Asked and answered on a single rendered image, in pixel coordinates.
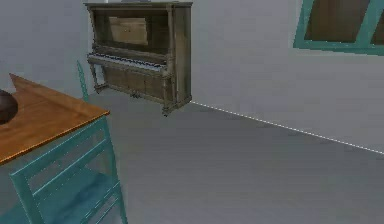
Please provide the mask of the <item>brown upright piano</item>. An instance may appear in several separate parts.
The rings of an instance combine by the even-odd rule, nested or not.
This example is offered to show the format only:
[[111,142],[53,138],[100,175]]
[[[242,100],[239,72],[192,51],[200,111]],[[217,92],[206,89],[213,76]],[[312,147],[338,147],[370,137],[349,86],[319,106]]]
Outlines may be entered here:
[[85,5],[92,24],[94,89],[157,102],[167,116],[192,100],[190,2],[109,2]]

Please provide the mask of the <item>teal wooden chair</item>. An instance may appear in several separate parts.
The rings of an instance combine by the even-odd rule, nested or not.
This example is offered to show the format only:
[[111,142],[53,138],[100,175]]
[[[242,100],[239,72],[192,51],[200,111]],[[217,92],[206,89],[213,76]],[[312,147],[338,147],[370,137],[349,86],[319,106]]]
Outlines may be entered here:
[[87,91],[87,85],[86,85],[86,81],[85,81],[84,71],[83,71],[83,68],[82,68],[79,60],[76,60],[76,65],[77,65],[78,76],[79,76],[79,81],[80,81],[80,86],[81,86],[81,91],[82,91],[82,99],[85,102],[89,102],[89,95],[88,95],[88,91]]
[[[33,190],[28,180],[59,161],[97,132],[103,138],[79,158]],[[0,224],[100,224],[92,218],[119,208],[128,224],[107,119],[101,117],[67,140],[10,174],[19,202],[0,216]]]

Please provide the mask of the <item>wooden top table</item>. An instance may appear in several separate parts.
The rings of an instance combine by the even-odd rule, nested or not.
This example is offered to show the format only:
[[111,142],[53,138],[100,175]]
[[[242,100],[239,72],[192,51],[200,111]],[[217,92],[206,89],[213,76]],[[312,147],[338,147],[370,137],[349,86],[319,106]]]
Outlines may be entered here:
[[0,166],[110,114],[100,108],[18,75],[18,112],[0,125]]

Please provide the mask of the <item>teal framed window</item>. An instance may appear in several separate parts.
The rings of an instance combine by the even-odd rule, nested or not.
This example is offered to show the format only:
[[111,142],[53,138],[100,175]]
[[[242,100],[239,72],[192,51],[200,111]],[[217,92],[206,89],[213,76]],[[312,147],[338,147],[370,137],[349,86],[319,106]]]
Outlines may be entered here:
[[384,0],[302,0],[293,47],[384,56]]

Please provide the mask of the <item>dark round bowl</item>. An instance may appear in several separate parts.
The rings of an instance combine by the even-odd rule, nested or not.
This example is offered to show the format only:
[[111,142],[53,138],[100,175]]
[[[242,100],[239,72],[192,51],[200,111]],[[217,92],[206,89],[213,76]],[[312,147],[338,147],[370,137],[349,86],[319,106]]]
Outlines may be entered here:
[[0,89],[0,125],[12,120],[17,113],[17,100],[9,92]]

